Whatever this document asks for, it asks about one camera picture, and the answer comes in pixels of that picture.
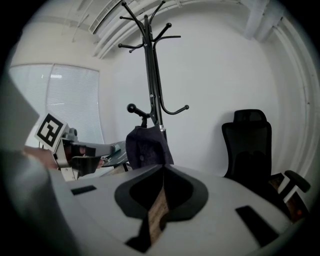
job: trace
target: ceiling pipe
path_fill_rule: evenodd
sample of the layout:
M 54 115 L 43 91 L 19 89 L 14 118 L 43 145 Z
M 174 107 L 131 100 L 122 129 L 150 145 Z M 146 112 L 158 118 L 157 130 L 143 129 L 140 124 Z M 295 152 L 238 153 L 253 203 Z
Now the ceiling pipe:
M 131 11 L 133 12 L 133 14 L 137 14 L 138 12 L 140 12 L 143 8 L 149 6 L 150 4 L 153 4 L 154 2 L 157 2 L 159 0 L 146 0 L 144 2 L 141 2 L 138 6 L 136 6 L 135 8 L 133 8 Z M 98 52 L 99 49 L 101 48 L 101 46 L 103 45 L 103 43 L 106 42 L 106 40 L 110 37 L 110 35 L 117 30 L 117 28 L 119 26 L 121 26 L 124 22 L 126 22 L 125 19 L 120 19 L 120 16 L 126 17 L 126 18 L 130 18 L 131 16 L 126 13 L 126 14 L 122 14 L 122 15 L 116 15 L 113 19 L 117 19 L 118 21 L 110 28 L 107 30 L 107 32 L 105 33 L 105 35 L 101 38 L 101 40 L 99 41 L 99 43 L 96 45 L 96 47 L 94 48 L 93 51 L 93 56 L 95 56 Z
M 214 2 L 214 3 L 219 3 L 219 2 L 223 2 L 222 0 L 190 0 L 190 1 L 184 1 L 181 2 L 181 5 L 189 5 L 189 4 L 195 4 L 195 3 L 204 3 L 204 2 Z M 163 6 L 165 5 L 171 5 L 168 7 L 164 7 L 161 8 L 159 12 L 156 13 L 156 15 L 159 15 L 161 13 L 164 13 L 168 10 L 177 8 L 178 5 L 176 4 L 175 0 L 166 2 Z M 144 15 L 150 15 L 153 13 L 153 10 L 155 10 L 155 8 L 152 8 L 151 10 L 148 10 L 144 13 L 141 14 L 141 16 L 138 16 L 138 20 L 143 20 L 143 16 Z M 124 39 L 126 39 L 127 37 L 129 37 L 130 35 L 132 35 L 136 30 L 138 30 L 137 26 L 134 26 L 134 23 L 128 23 L 126 26 L 124 26 L 118 33 L 116 33 L 108 42 L 107 44 L 103 47 L 103 49 L 100 51 L 100 53 L 98 54 L 98 58 L 102 59 L 111 49 L 113 46 L 116 46 L 118 43 L 120 43 L 121 41 L 123 41 Z
M 257 33 L 269 0 L 254 0 L 243 36 L 251 40 Z

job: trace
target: white pipe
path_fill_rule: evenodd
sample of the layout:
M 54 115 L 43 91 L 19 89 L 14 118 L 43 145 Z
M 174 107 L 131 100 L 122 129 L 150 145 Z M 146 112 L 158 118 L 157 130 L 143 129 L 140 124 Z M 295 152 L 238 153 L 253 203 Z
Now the white pipe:
M 82 22 L 84 22 L 84 21 L 86 20 L 86 18 L 88 18 L 88 17 L 89 17 L 89 14 L 87 14 L 87 15 L 84 17 L 84 19 L 82 20 Z M 76 28 L 75 28 L 75 31 L 74 31 L 73 37 L 72 37 L 72 43 L 75 42 L 76 33 L 77 33 L 77 31 L 78 31 L 78 28 L 79 28 L 80 25 L 82 24 L 82 22 L 80 22 L 80 23 L 76 26 Z
M 246 39 L 251 40 L 251 38 L 257 32 L 268 2 L 269 0 L 255 0 L 253 2 L 253 6 L 243 33 L 243 36 Z
M 64 33 L 65 25 L 66 25 L 66 23 L 67 23 L 67 18 L 69 17 L 69 14 L 70 14 L 72 8 L 74 7 L 75 3 L 76 3 L 76 0 L 73 0 L 72 5 L 71 5 L 71 7 L 70 7 L 70 9 L 69 9 L 69 11 L 68 11 L 68 13 L 67 13 L 67 15 L 65 16 L 64 23 L 63 23 L 63 27 L 62 27 L 62 31 L 61 31 L 61 35 Z
M 221 0 L 190 0 L 190 1 L 185 1 L 185 2 L 182 2 L 181 4 L 184 6 L 184 5 L 188 5 L 188 4 L 195 4 L 195 3 L 204 3 L 204 2 L 221 2 Z M 167 3 L 165 3 L 165 4 L 172 4 L 171 6 L 168 6 L 168 7 L 166 7 L 166 8 L 161 8 L 160 9 L 160 11 L 158 11 L 155 15 L 157 16 L 157 15 L 159 15 L 159 14 L 161 14 L 161 13 L 164 13 L 164 12 L 166 12 L 166 11 L 168 11 L 168 10 L 171 10 L 171 9 L 174 9 L 174 8 L 177 8 L 178 7 L 178 5 L 175 3 L 175 1 L 173 0 L 173 1 L 169 1 L 169 2 L 167 2 Z M 141 16 L 142 16 L 142 18 L 141 17 L 139 17 L 138 18 L 138 20 L 141 20 L 141 19 L 143 19 L 143 16 L 145 15 L 145 14 L 147 14 L 147 15 L 150 15 L 150 14 L 152 14 L 153 12 L 152 12 L 152 10 L 153 9 L 150 9 L 150 10 L 148 10 L 147 12 L 144 12 L 144 13 L 142 13 L 141 14 Z M 129 24 L 127 24 L 126 26 L 124 26 L 122 29 L 121 29 L 121 31 L 122 31 L 122 33 L 124 32 L 124 31 L 126 31 L 126 30 L 128 30 L 127 32 L 125 32 L 123 35 L 120 35 L 121 33 L 116 33 L 109 41 L 108 41 L 108 43 L 103 47 L 103 49 L 100 51 L 100 53 L 98 54 L 98 58 L 103 58 L 110 50 L 111 50 L 111 48 L 113 47 L 113 46 L 115 46 L 115 45 L 117 45 L 118 43 L 120 43 L 120 41 L 123 41 L 125 38 L 127 38 L 128 36 L 130 36 L 131 34 L 133 34 L 136 30 L 138 30 L 138 27 L 136 26 L 136 24 L 135 23 L 129 23 Z
M 296 63 L 294 64 L 294 66 L 296 65 L 298 71 L 299 71 L 299 85 L 300 85 L 300 91 L 303 92 L 300 94 L 300 100 L 301 100 L 301 105 L 302 105 L 302 114 L 304 116 L 304 126 L 303 126 L 303 131 L 301 132 L 302 134 L 300 134 L 300 136 L 298 137 L 298 144 L 296 147 L 296 151 L 292 160 L 292 164 L 290 166 L 291 169 L 296 168 L 296 166 L 299 165 L 299 163 L 302 161 L 302 154 L 303 154 L 303 145 L 304 142 L 306 141 L 305 137 L 307 135 L 307 124 L 308 124 L 308 109 L 307 109 L 307 96 L 305 95 L 305 88 L 304 87 L 308 87 L 308 81 L 307 81 L 307 76 L 304 72 L 304 68 L 302 67 L 302 63 L 300 61 L 300 58 L 298 56 L 298 53 L 296 52 L 294 46 L 292 45 L 290 39 L 287 37 L 287 35 L 285 34 L 285 32 L 280 28 L 276 28 L 279 30 L 279 32 L 282 34 L 282 36 L 284 37 L 284 39 L 287 41 L 287 45 L 288 45 L 288 49 L 289 51 L 292 52 L 292 55 L 294 57 L 294 59 L 296 60 Z
M 87 0 L 81 0 L 81 2 L 79 3 L 79 6 L 77 7 L 77 11 L 80 11 L 80 9 L 82 8 L 82 6 L 85 4 L 85 1 Z
M 176 2 L 173 0 L 173 1 L 169 1 L 169 2 L 166 2 L 166 5 L 167 5 L 167 7 L 168 6 L 171 6 L 171 5 L 174 5 L 174 6 L 177 6 L 177 4 L 176 4 Z M 159 14 L 161 14 L 161 13 L 163 13 L 164 11 L 167 11 L 166 10 L 166 8 L 167 7 L 164 7 L 164 8 L 161 8 L 157 13 L 156 13 L 156 15 L 159 15 Z M 156 8 L 157 8 L 157 6 L 156 7 L 154 7 L 154 8 L 152 8 L 152 9 L 150 9 L 150 10 L 148 10 L 148 11 L 146 11 L 146 12 L 143 12 L 143 13 L 141 13 L 138 17 L 137 17 L 137 19 L 139 20 L 139 21 L 142 21 L 143 19 L 144 19 L 144 16 L 145 15 L 151 15 L 155 10 L 156 10 Z M 116 41 L 119 37 L 121 37 L 122 36 L 122 34 L 124 34 L 125 33 L 125 31 L 127 31 L 128 29 L 130 30 L 131 28 L 134 28 L 134 30 L 132 30 L 132 32 L 134 32 L 136 29 L 138 29 L 138 26 L 137 26 L 137 24 L 135 23 L 135 22 L 129 22 L 128 24 L 126 24 L 123 28 L 121 28 L 113 37 L 112 37 L 112 39 L 114 39 L 113 41 L 110 39 L 109 41 L 108 41 L 108 43 L 102 48 L 102 50 L 100 51 L 100 53 L 98 54 L 98 58 L 103 58 L 105 55 L 106 55 L 106 51 L 107 51 L 107 49 L 108 49 L 108 47 L 109 46 L 111 46 L 112 44 L 113 44 L 113 42 L 114 41 Z
M 279 38 L 279 40 L 281 41 L 281 43 L 283 44 L 284 48 L 285 48 L 285 51 L 287 52 L 289 58 L 290 58 L 290 62 L 292 63 L 293 65 L 293 68 L 294 68 L 294 73 L 296 75 L 296 78 L 297 78 L 297 83 L 298 83 L 298 86 L 299 86 L 299 94 L 300 94 L 300 103 L 301 103 L 301 113 L 303 115 L 303 128 L 301 130 L 300 128 L 300 133 L 299 135 L 297 136 L 298 137 L 298 142 L 297 142 L 297 146 L 296 146 L 296 149 L 295 149 L 295 154 L 294 154 L 294 159 L 292 160 L 292 164 L 290 165 L 290 168 L 296 172 L 295 168 L 297 166 L 297 161 L 299 161 L 299 159 L 295 159 L 295 158 L 298 158 L 297 156 L 297 151 L 300 151 L 301 150 L 301 147 L 302 147 L 302 143 L 303 143 L 303 139 L 305 137 L 305 125 L 306 125 L 306 116 L 307 116 L 307 109 L 306 109 L 306 105 L 307 105 L 307 102 L 306 102 L 306 98 L 305 98 L 305 91 L 304 91 L 304 83 L 305 83 L 305 76 L 301 74 L 301 64 L 299 62 L 299 57 L 297 56 L 297 53 L 296 51 L 294 50 L 290 40 L 288 39 L 288 37 L 286 36 L 286 34 L 283 32 L 283 30 L 280 28 L 280 27 L 275 27 L 274 28 L 274 33 L 277 35 L 277 37 Z M 283 150 L 280 155 L 284 155 L 285 154 L 285 150 Z
M 74 31 L 74 34 L 73 34 L 73 37 L 72 37 L 72 42 L 75 41 L 75 35 L 76 35 L 77 31 L 78 31 L 78 28 L 80 27 L 80 25 L 82 24 L 82 22 L 84 22 L 85 19 L 88 18 L 89 14 L 88 14 L 87 16 L 85 16 L 85 15 L 86 15 L 86 12 L 88 11 L 89 7 L 92 5 L 93 2 L 94 2 L 94 0 L 91 0 L 91 2 L 90 2 L 90 3 L 88 4 L 88 6 L 85 8 L 85 10 L 84 10 L 84 12 L 83 12 L 83 14 L 82 14 L 79 22 L 78 22 L 78 25 L 77 25 L 76 28 L 75 28 L 75 31 Z
M 182 7 L 180 0 L 175 0 L 176 4 L 178 5 L 179 8 Z
M 270 34 L 273 27 L 277 26 L 285 12 L 285 7 L 277 2 L 276 0 L 271 0 L 266 7 L 264 18 L 261 21 L 261 27 L 255 34 L 255 39 L 263 43 Z
M 170 6 L 170 7 L 167 7 L 167 8 L 165 8 L 165 9 L 162 9 L 161 11 L 158 11 L 157 13 L 156 13 L 156 15 L 158 15 L 158 14 L 161 14 L 161 13 L 164 13 L 164 12 L 166 12 L 166 11 L 168 11 L 168 10 L 170 10 L 170 9 L 173 9 L 173 8 L 176 8 L 176 7 L 178 7 L 177 5 L 173 5 L 173 6 Z M 130 35 L 132 35 L 135 31 L 137 31 L 137 26 L 136 25 L 134 25 L 134 26 L 132 26 L 132 28 L 130 28 L 127 32 L 125 32 L 122 36 L 120 36 L 118 39 L 116 39 L 114 42 L 111 42 L 111 41 L 109 41 L 107 44 L 108 44 L 108 46 L 107 45 L 105 45 L 105 46 L 107 46 L 107 49 L 105 50 L 105 52 L 103 53 L 103 54 L 101 54 L 101 58 L 103 58 L 111 49 L 112 49 L 112 47 L 114 47 L 114 46 L 116 46 L 118 43 L 120 43 L 121 41 L 123 41 L 125 38 L 127 38 L 127 37 L 129 37 Z
M 146 0 L 143 3 L 139 4 L 137 7 L 133 8 L 131 11 L 133 12 L 134 15 L 136 15 L 137 12 L 139 12 L 140 10 L 142 10 L 144 7 L 156 2 L 158 0 Z M 126 20 L 125 19 L 119 19 L 121 15 L 117 15 L 116 17 L 114 17 L 114 19 L 117 19 L 118 21 L 107 31 L 107 33 L 101 38 L 101 40 L 99 41 L 99 43 L 96 45 L 96 47 L 94 48 L 93 51 L 93 56 L 96 55 L 99 52 L 99 48 L 102 46 L 102 44 L 108 39 L 108 37 L 119 27 L 122 25 L 122 23 L 124 23 Z M 124 17 L 127 18 L 131 18 L 129 13 L 126 13 L 125 15 L 122 15 Z
M 133 8 L 137 7 L 138 5 L 139 5 L 139 3 L 137 3 L 136 0 L 132 1 L 131 3 L 128 3 L 128 7 L 130 9 L 133 9 Z M 125 8 L 123 8 L 122 6 L 120 6 L 118 9 L 119 9 L 119 13 L 116 14 L 110 20 L 110 22 L 99 32 L 99 34 L 98 34 L 99 38 L 102 38 L 109 31 L 109 29 L 112 28 L 112 26 L 114 24 L 116 24 L 116 22 L 119 20 L 120 16 L 124 16 L 124 15 L 126 15 L 128 13 L 127 10 Z
M 301 38 L 298 31 L 295 29 L 293 24 L 287 19 L 282 19 L 283 25 L 288 29 L 288 31 L 291 33 L 293 39 L 297 43 L 298 48 L 301 51 L 302 56 L 304 57 L 305 63 L 306 63 L 306 70 L 308 71 L 308 76 L 310 77 L 310 84 L 308 87 L 306 87 L 306 91 L 308 94 L 308 101 L 313 101 L 313 107 L 314 111 L 317 112 L 320 110 L 320 77 L 317 74 L 314 61 L 311 57 L 310 51 L 307 49 L 304 40 Z M 311 112 L 310 105 L 307 105 L 308 110 L 308 122 L 307 125 L 307 137 L 309 138 L 309 141 L 312 142 L 310 144 L 306 144 L 307 140 L 303 143 L 303 151 L 306 153 L 306 156 L 304 157 L 304 163 L 301 165 L 299 174 L 302 177 L 305 177 L 308 170 L 310 169 L 310 165 L 313 162 L 313 159 L 315 157 L 315 152 L 318 146 L 320 131 L 318 129 L 319 124 L 316 122 L 316 114 L 314 112 Z

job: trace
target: white wall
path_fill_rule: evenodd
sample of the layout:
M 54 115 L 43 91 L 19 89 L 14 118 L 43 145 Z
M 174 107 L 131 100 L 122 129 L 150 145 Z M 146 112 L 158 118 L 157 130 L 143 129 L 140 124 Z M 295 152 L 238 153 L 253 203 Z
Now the white wall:
M 233 121 L 236 110 L 261 109 L 275 128 L 273 138 L 277 136 L 277 84 L 261 45 L 242 36 L 248 14 L 244 6 L 194 4 L 153 20 L 154 35 L 170 22 L 172 28 L 166 35 L 182 36 L 157 45 L 166 108 L 176 111 L 190 106 L 178 115 L 163 113 L 176 165 L 224 175 L 228 154 L 221 126 Z M 139 44 L 138 34 L 124 43 Z M 112 95 L 119 140 L 141 124 L 140 118 L 126 111 L 128 103 L 150 110 L 143 51 L 130 54 L 122 48 L 106 56 L 113 60 Z
M 157 45 L 165 106 L 170 111 L 190 106 L 178 115 L 163 113 L 168 144 L 177 165 L 224 175 L 228 154 L 221 125 L 232 122 L 234 111 L 240 109 L 261 109 L 271 123 L 273 173 L 283 172 L 286 164 L 280 163 L 292 158 L 290 150 L 281 155 L 280 131 L 287 120 L 281 117 L 283 94 L 279 87 L 283 83 L 290 85 L 294 79 L 290 70 L 284 75 L 278 71 L 277 65 L 287 65 L 287 59 L 278 56 L 280 46 L 273 42 L 264 46 L 243 37 L 248 15 L 248 9 L 241 5 L 192 4 L 167 11 L 153 21 L 155 35 L 171 22 L 166 35 L 182 36 Z M 130 54 L 127 49 L 115 47 L 101 60 L 92 57 L 95 37 L 79 30 L 72 43 L 74 28 L 66 29 L 63 36 L 61 30 L 61 24 L 31 22 L 23 31 L 12 65 L 59 63 L 99 70 L 104 141 L 125 140 L 141 124 L 126 106 L 135 103 L 145 112 L 150 110 L 144 50 Z M 124 43 L 139 44 L 139 34 Z M 294 132 L 292 129 L 289 138 L 295 136 Z
M 299 134 L 304 120 L 298 77 L 288 53 L 279 38 L 273 32 L 261 45 L 268 59 L 272 76 L 276 84 L 279 114 L 278 127 L 272 125 L 272 137 L 276 154 L 272 158 L 275 173 L 293 170 L 293 160 L 298 146 Z
M 72 43 L 75 28 L 64 30 L 62 24 L 31 22 L 24 30 L 11 65 L 32 63 L 57 63 L 74 65 L 99 71 L 100 122 L 105 143 L 116 142 L 114 129 L 113 96 L 107 85 L 112 85 L 113 72 L 110 62 L 92 57 L 95 37 L 78 30 L 76 42 Z

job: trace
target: window blinds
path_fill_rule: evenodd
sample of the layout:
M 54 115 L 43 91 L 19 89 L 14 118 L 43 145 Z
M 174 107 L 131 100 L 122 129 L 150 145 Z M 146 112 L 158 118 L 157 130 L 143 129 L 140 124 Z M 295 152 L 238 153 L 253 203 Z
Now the window blinds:
M 13 66 L 9 74 L 43 117 L 47 110 L 76 128 L 81 142 L 103 144 L 99 118 L 99 72 L 71 65 Z
M 53 66 L 47 109 L 65 120 L 69 127 L 76 128 L 81 142 L 103 143 L 98 84 L 98 71 L 76 66 Z

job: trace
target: chair backrest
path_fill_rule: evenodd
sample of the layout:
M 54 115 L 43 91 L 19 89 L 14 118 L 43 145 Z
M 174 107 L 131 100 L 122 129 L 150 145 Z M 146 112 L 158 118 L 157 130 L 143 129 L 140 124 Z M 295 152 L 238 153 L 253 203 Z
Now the chair backrest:
M 267 182 L 271 175 L 272 129 L 259 109 L 234 112 L 233 122 L 222 125 L 228 151 L 225 177 L 240 183 Z

